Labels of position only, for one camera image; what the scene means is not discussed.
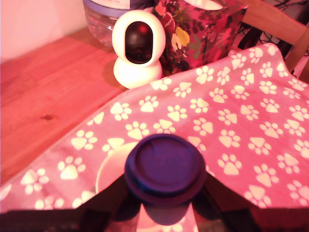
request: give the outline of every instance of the wooden table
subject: wooden table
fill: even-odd
[[[126,90],[88,28],[1,65],[1,184]]]

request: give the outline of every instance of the security camera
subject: security camera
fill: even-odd
[[[159,61],[165,48],[165,31],[152,13],[124,13],[112,30],[112,46],[118,58],[113,73],[126,88],[136,88],[162,76]]]

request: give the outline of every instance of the pink cloth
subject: pink cloth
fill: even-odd
[[[308,207],[309,88],[265,44],[119,95],[1,186],[1,210],[78,207],[108,154],[163,132],[259,207]]]

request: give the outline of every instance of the yellow flower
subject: yellow flower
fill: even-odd
[[[183,29],[181,29],[180,27],[177,27],[176,28],[176,34],[177,34],[177,37],[179,38],[180,40],[180,43],[186,47],[187,44],[190,42],[190,37],[189,37],[189,34],[184,31]]]

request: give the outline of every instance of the white paw print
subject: white paw print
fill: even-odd
[[[263,102],[260,103],[262,107],[266,109],[269,113],[277,113],[278,109],[280,108],[280,105],[278,103],[275,103],[273,99],[263,99]]]
[[[119,102],[116,102],[112,106],[110,113],[115,115],[117,121],[121,121],[121,119],[127,120],[129,118],[128,115],[132,113],[132,110],[129,108],[128,103],[120,104]]]
[[[265,189],[255,185],[249,185],[249,190],[245,192],[244,197],[260,208],[266,208],[271,205],[271,200],[265,195]]]
[[[258,114],[259,112],[257,110],[254,109],[254,107],[252,105],[241,105],[240,107],[240,113],[242,115],[245,115],[246,118],[250,121],[252,121],[253,119],[258,119]]]
[[[248,86],[249,84],[254,83],[254,74],[251,73],[251,68],[242,71],[242,76],[240,77],[242,81],[244,81],[245,85]]]
[[[213,98],[213,101],[217,103],[224,103],[227,99],[227,95],[224,94],[223,89],[219,88],[215,88],[214,91],[211,91],[209,93],[209,96],[211,96]]]
[[[229,77],[229,72],[231,70],[228,67],[224,67],[222,71],[219,71],[217,73],[217,83],[220,83],[222,86],[226,83],[230,81],[230,77]]]
[[[221,131],[221,136],[219,137],[220,142],[226,146],[226,147],[239,147],[239,141],[240,137],[235,135],[235,132],[233,130],[229,130],[227,132],[226,130]]]
[[[249,51],[251,52],[249,54],[249,57],[252,59],[251,63],[257,63],[259,62],[260,58],[263,56],[263,50],[259,47],[255,48],[249,48]]]
[[[242,68],[244,66],[244,62],[246,61],[246,57],[243,56],[240,53],[237,53],[236,55],[231,55],[232,60],[232,66],[233,69],[235,70],[236,68]]]
[[[267,62],[262,64],[262,68],[260,69],[260,73],[262,74],[262,77],[267,78],[272,76],[273,69],[271,68],[271,63]]]
[[[191,103],[190,108],[195,109],[195,112],[197,114],[201,112],[206,113],[208,111],[208,108],[207,108],[209,106],[208,102],[204,101],[201,98],[192,99],[190,103]]]
[[[145,113],[151,113],[159,105],[159,102],[156,100],[156,96],[151,97],[150,95],[146,96],[145,100],[139,101],[140,111]]]
[[[249,96],[249,93],[245,91],[245,88],[243,86],[234,86],[234,89],[231,90],[231,93],[235,95],[236,99],[243,99],[246,100]]]
[[[154,124],[154,128],[156,129],[157,133],[171,134],[176,132],[176,129],[172,125],[172,122],[160,119],[159,123]]]
[[[110,156],[117,148],[124,144],[125,140],[123,138],[109,138],[107,144],[102,147],[102,151],[107,152]]]
[[[251,143],[248,144],[249,149],[254,150],[258,155],[260,155],[261,153],[263,153],[264,155],[269,155],[271,145],[266,143],[264,138],[251,137],[250,141]]]
[[[197,68],[196,70],[198,77],[196,81],[199,82],[201,85],[205,84],[206,81],[213,80],[213,72],[214,69],[209,69],[208,66],[203,66],[202,68]]]
[[[304,121],[304,119],[309,118],[308,110],[306,108],[301,108],[300,105],[296,105],[295,107],[289,107],[292,112],[292,116],[299,121]]]
[[[76,132],[76,138],[71,139],[71,143],[76,150],[81,150],[82,148],[86,150],[91,150],[93,144],[95,144],[98,139],[93,136],[92,131],[85,133],[84,130],[79,130]]]
[[[298,160],[290,154],[278,155],[277,159],[279,160],[278,166],[285,169],[287,174],[291,174],[293,171],[299,173]]]
[[[309,187],[302,186],[302,184],[294,180],[292,184],[287,185],[288,189],[291,191],[290,196],[299,201],[299,203],[303,206],[308,205],[309,202]]]
[[[268,166],[264,163],[261,167],[254,166],[254,170],[258,174],[256,176],[256,180],[267,187],[271,187],[272,183],[279,182],[279,178],[276,177],[276,170],[273,168],[268,168]]]
[[[82,162],[81,157],[74,159],[72,156],[66,157],[65,161],[60,161],[58,163],[58,170],[61,171],[60,178],[63,180],[76,179],[78,173],[82,173],[86,169],[86,165]]]
[[[218,160],[218,165],[223,168],[226,175],[238,175],[239,169],[242,167],[235,155],[228,156],[227,154],[222,155],[222,159]]]
[[[175,93],[176,97],[181,96],[185,98],[188,93],[191,93],[191,86],[192,84],[189,82],[181,82],[179,87],[174,88],[173,92]]]
[[[305,87],[308,85],[305,84],[302,81],[298,81],[297,79],[293,78],[291,81],[288,81],[288,83],[296,90],[303,91]]]
[[[260,128],[264,131],[265,135],[273,137],[275,139],[279,138],[279,135],[283,133],[277,123],[265,122],[264,124],[260,124]]]
[[[287,77],[289,75],[282,62],[277,66],[277,71],[279,72],[280,77]]]
[[[127,135],[132,139],[141,140],[143,136],[149,134],[149,130],[146,127],[146,123],[139,124],[137,121],[134,121],[132,125],[126,125]]]
[[[168,106],[168,111],[168,117],[175,122],[179,122],[181,118],[185,119],[188,117],[188,115],[186,114],[187,110],[184,108],[180,108],[179,105],[175,105],[175,107]]]
[[[80,205],[84,204],[85,202],[93,198],[94,196],[95,196],[94,192],[90,192],[86,190],[83,191],[81,197],[78,197],[73,201],[72,203],[73,209],[78,208]]]
[[[294,144],[294,148],[299,151],[302,157],[309,159],[309,142],[297,140],[297,144]]]
[[[213,132],[213,127],[211,122],[207,122],[206,119],[203,117],[200,117],[199,119],[195,119],[194,121],[195,126],[193,129],[195,131],[199,131],[199,134],[201,136],[205,136],[207,133]]]
[[[285,123],[283,126],[287,130],[289,130],[290,134],[296,134],[297,136],[302,136],[302,133],[305,133],[306,130],[300,126],[299,122],[294,120],[286,120],[287,123]]]
[[[283,94],[285,96],[289,96],[289,98],[291,99],[300,99],[300,94],[299,93],[296,93],[294,90],[290,89],[290,88],[287,88],[287,87],[284,87],[284,91],[283,91]]]
[[[170,78],[163,78],[163,79],[159,79],[156,81],[153,81],[150,83],[150,85],[152,86],[152,88],[154,90],[162,90],[165,91],[168,89],[168,85],[170,85],[172,83],[172,80]]]
[[[273,85],[271,81],[261,81],[260,90],[265,94],[276,94],[277,86]]]
[[[220,114],[219,120],[223,121],[226,125],[230,125],[231,123],[237,123],[237,115],[231,114],[228,109],[219,110],[218,113]]]
[[[200,152],[206,151],[206,147],[201,143],[201,139],[194,136],[188,136],[188,141],[192,143]]]
[[[95,116],[93,119],[91,119],[89,122],[87,122],[88,126],[91,126],[93,123],[100,124],[103,120],[104,112],[99,113],[97,116]]]
[[[45,175],[45,169],[40,168],[37,171],[29,169],[23,176],[20,184],[26,185],[25,193],[30,195],[33,191],[41,191],[42,185],[47,184],[48,182],[49,178]]]
[[[61,209],[63,204],[64,204],[64,200],[62,198],[58,198],[57,200],[54,200],[53,196],[47,196],[44,200],[38,199],[34,204],[34,208],[37,210]]]

